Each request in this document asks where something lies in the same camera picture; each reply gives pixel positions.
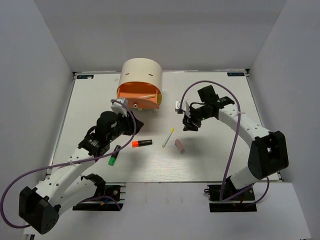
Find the yellow white pen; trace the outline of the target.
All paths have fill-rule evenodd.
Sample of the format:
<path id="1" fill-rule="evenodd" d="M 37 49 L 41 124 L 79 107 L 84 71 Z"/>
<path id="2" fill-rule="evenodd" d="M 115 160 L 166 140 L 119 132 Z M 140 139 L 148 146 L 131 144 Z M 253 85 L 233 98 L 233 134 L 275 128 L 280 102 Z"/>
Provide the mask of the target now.
<path id="1" fill-rule="evenodd" d="M 156 95 L 155 94 L 150 94 L 150 95 L 144 95 L 144 96 L 139 96 L 139 99 L 152 99 L 155 98 Z"/>
<path id="2" fill-rule="evenodd" d="M 169 134 L 167 135 L 167 137 L 165 138 L 165 140 L 164 140 L 164 142 L 163 142 L 163 144 L 162 144 L 162 147 L 163 147 L 163 148 L 166 147 L 166 145 L 167 145 L 167 143 L 168 143 L 168 141 L 169 141 L 169 139 L 170 139 L 170 137 L 172 136 L 172 134 L 173 134 L 174 131 L 175 131 L 175 129 L 174 129 L 174 128 L 171 128 Z"/>

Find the orange highlighter marker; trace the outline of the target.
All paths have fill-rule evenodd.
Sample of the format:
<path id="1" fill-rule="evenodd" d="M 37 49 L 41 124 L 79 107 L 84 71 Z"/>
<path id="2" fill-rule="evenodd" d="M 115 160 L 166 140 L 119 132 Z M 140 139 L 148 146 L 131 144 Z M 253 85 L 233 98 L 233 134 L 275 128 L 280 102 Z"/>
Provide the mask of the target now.
<path id="1" fill-rule="evenodd" d="M 131 143 L 133 148 L 150 146 L 152 144 L 153 144 L 153 140 L 152 139 L 137 140 L 137 141 L 132 141 L 132 143 Z"/>

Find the orange drawer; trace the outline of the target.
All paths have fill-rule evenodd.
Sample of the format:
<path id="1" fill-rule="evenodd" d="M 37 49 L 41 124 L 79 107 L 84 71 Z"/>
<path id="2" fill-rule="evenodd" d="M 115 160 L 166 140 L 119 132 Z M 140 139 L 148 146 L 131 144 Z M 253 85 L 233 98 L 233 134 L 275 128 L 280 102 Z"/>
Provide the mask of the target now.
<path id="1" fill-rule="evenodd" d="M 146 95 L 156 95 L 156 97 L 150 99 L 138 98 Z M 126 98 L 130 108 L 142 110 L 157 110 L 162 102 L 161 91 L 156 86 L 139 81 L 121 84 L 117 89 L 117 98 Z"/>

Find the green highlighter marker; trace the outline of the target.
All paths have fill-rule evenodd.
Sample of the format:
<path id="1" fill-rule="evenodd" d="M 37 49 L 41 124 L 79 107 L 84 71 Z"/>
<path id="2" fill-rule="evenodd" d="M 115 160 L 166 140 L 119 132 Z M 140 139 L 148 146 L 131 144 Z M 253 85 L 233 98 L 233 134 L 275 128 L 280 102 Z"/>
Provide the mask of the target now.
<path id="1" fill-rule="evenodd" d="M 109 158 L 109 161 L 108 161 L 108 165 L 109 166 L 114 166 L 114 164 L 115 164 L 115 162 L 117 160 L 117 157 L 119 155 L 120 148 L 121 148 L 120 145 L 116 145 L 116 147 L 115 147 L 115 149 L 113 151 L 113 154 Z"/>

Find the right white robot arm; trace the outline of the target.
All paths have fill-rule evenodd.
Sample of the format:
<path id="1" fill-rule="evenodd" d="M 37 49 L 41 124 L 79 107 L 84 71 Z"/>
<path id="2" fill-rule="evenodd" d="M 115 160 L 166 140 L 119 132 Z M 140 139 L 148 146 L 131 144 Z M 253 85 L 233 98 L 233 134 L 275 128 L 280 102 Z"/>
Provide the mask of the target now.
<path id="1" fill-rule="evenodd" d="M 233 93 L 219 97 L 213 86 L 208 85 L 198 90 L 198 95 L 200 102 L 196 107 L 184 98 L 175 103 L 175 111 L 183 115 L 184 131 L 197 132 L 202 121 L 215 118 L 235 132 L 223 174 L 220 201 L 238 199 L 254 183 L 289 166 L 285 135 L 281 131 L 272 132 L 247 117 Z M 249 147 L 247 165 L 228 175 L 238 138 Z"/>

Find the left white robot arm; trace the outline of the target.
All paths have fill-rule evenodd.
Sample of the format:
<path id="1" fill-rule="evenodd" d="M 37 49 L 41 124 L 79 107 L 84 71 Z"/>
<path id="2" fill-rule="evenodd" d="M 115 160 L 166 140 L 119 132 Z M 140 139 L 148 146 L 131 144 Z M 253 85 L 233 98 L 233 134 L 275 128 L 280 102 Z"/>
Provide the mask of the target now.
<path id="1" fill-rule="evenodd" d="M 86 199 L 102 199 L 106 193 L 105 180 L 95 173 L 83 175 L 83 172 L 110 149 L 116 138 L 132 136 L 143 125 L 133 113 L 103 112 L 78 144 L 70 163 L 59 167 L 34 188 L 27 186 L 20 192 L 19 216 L 44 235 L 68 209 Z"/>

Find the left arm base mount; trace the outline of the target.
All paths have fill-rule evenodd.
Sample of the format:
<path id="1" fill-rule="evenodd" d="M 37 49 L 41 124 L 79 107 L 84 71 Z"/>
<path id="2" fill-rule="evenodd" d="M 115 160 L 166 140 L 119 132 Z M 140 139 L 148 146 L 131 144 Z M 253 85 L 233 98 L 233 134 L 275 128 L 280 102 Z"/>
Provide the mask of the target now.
<path id="1" fill-rule="evenodd" d="M 73 211 L 120 212 L 126 198 L 125 183 L 107 183 L 104 193 L 97 193 L 93 199 L 78 203 Z"/>

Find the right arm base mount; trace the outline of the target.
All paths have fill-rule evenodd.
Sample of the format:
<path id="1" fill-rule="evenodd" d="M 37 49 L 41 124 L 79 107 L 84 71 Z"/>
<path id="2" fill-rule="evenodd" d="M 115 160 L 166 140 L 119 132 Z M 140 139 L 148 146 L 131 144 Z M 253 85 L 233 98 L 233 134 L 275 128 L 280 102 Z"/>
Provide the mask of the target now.
<path id="1" fill-rule="evenodd" d="M 209 201 L 211 213 L 247 213 L 256 212 L 257 204 L 253 187 L 229 201 L 220 201 L 220 184 L 208 185 L 204 190 Z"/>

